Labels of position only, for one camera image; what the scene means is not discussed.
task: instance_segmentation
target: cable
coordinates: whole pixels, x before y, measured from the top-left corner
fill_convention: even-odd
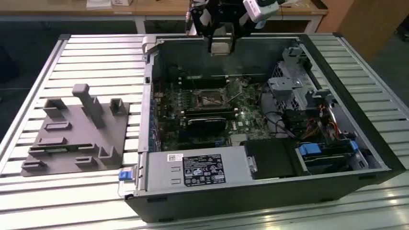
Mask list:
[[[266,112],[266,115],[268,114],[277,114],[277,115],[282,115],[282,113],[281,112],[278,112],[278,111],[269,111],[269,112]]]
[[[266,114],[264,113],[262,111],[262,106],[261,106],[261,98],[262,98],[262,89],[265,88],[265,86],[268,85],[268,83],[265,83],[262,86],[261,86],[261,92],[260,92],[260,97],[258,97],[258,106],[260,106],[260,113],[261,115],[266,118],[266,120],[276,126],[276,129],[277,127],[292,137],[292,138],[297,138],[297,136],[285,128],[282,127],[281,125],[278,125],[278,121],[274,122],[268,116]]]

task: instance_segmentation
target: metal bracket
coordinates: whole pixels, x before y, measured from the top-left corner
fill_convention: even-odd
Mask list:
[[[152,48],[157,45],[157,39],[154,35],[146,35],[141,40],[141,51],[142,54],[148,55],[152,53]]]

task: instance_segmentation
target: barcode sticker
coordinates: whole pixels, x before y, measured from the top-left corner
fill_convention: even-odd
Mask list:
[[[168,154],[168,161],[181,161],[182,158],[182,154]]]

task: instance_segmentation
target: table leg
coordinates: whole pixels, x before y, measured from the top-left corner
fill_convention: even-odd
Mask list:
[[[145,34],[146,29],[145,29],[145,16],[135,16],[133,17],[135,25],[136,25],[136,30],[138,34]]]
[[[322,19],[322,15],[312,16],[312,19],[308,22],[306,27],[305,27],[305,31],[304,31],[305,33],[312,34],[317,31],[321,19]]]

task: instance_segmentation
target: motherboard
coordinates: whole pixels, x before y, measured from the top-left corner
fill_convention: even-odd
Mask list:
[[[158,82],[153,98],[161,150],[237,146],[272,138],[260,111],[261,83],[248,76],[186,76]]]

